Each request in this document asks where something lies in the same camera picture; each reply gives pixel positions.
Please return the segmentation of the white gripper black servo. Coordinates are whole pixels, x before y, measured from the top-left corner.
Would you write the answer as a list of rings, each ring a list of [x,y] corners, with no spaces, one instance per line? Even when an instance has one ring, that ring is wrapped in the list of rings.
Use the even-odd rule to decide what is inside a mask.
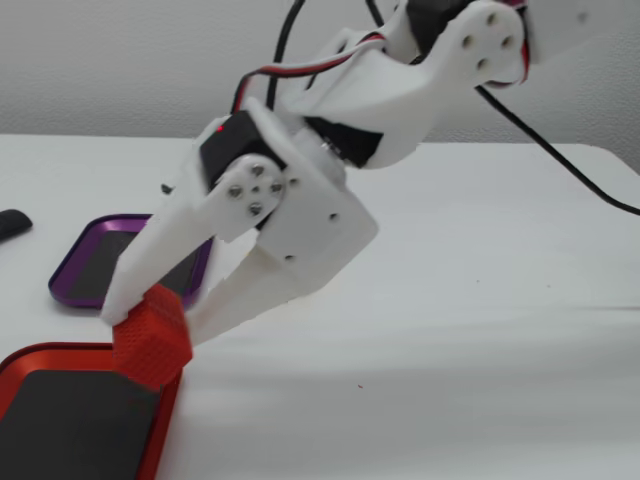
[[[212,237],[256,234],[243,259],[190,310],[196,347],[324,287],[376,236],[343,161],[314,130],[289,132],[255,101],[217,121],[173,192],[118,258],[101,310],[123,321],[144,294]]]

